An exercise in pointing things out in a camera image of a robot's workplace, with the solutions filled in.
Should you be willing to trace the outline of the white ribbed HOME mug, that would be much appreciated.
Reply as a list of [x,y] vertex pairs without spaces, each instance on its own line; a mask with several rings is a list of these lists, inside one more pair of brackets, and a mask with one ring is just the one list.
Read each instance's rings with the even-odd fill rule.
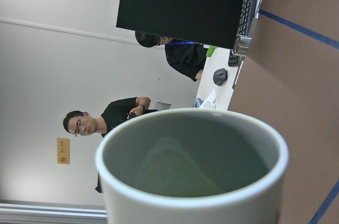
[[186,108],[115,127],[95,161],[108,223],[278,223],[289,151],[256,118]]

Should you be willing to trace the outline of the crumpled white tissue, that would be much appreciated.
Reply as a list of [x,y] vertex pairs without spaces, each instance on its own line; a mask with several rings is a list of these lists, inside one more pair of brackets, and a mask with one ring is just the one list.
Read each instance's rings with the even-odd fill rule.
[[213,89],[210,94],[203,100],[199,97],[195,99],[193,107],[199,108],[199,109],[215,109],[216,108],[216,92]]

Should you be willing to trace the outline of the seated person in black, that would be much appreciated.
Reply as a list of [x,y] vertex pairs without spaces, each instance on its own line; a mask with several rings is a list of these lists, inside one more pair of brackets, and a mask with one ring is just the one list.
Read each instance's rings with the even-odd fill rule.
[[164,46],[166,60],[173,69],[194,82],[201,79],[208,51],[204,45],[140,31],[135,37],[146,48]]

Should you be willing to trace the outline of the grey computer mouse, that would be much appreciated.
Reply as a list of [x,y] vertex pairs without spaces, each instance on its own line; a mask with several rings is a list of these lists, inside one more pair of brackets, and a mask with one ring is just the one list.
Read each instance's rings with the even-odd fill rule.
[[215,85],[222,86],[228,80],[228,71],[225,68],[217,69],[212,79]]

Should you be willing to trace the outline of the standing man in black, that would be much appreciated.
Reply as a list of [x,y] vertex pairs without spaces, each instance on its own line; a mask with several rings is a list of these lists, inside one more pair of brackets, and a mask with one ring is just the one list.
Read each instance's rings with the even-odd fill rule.
[[104,137],[108,132],[132,118],[155,112],[150,109],[148,97],[132,97],[111,102],[98,118],[88,112],[71,111],[64,120],[64,129],[75,136],[90,136],[95,133]]

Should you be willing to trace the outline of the black computer monitor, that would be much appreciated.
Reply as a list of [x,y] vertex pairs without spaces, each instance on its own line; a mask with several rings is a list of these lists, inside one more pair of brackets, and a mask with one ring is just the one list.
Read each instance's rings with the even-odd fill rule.
[[120,0],[116,26],[231,49],[243,0]]

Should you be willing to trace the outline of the brown paper table cover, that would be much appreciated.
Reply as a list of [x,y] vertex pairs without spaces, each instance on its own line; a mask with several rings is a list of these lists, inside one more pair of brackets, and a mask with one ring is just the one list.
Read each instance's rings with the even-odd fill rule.
[[262,0],[229,109],[288,144],[281,223],[338,223],[338,0]]

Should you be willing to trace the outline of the black keyboard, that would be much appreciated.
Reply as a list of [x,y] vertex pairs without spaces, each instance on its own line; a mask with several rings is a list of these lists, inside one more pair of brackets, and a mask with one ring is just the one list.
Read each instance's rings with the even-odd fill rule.
[[255,16],[257,0],[243,0],[240,19],[238,24],[238,35],[249,36],[252,20]]

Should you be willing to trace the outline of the aluminium frame post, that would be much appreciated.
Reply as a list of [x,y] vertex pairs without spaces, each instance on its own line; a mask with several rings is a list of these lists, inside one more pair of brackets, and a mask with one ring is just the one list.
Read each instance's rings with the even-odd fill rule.
[[257,18],[254,17],[252,19],[248,34],[247,35],[238,34],[236,36],[234,47],[231,50],[233,55],[242,57],[247,55],[256,25]]

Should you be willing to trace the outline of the orange wall sign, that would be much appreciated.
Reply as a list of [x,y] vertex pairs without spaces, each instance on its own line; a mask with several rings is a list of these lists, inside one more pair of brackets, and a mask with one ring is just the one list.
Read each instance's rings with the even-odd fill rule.
[[57,138],[57,163],[70,164],[70,140]]

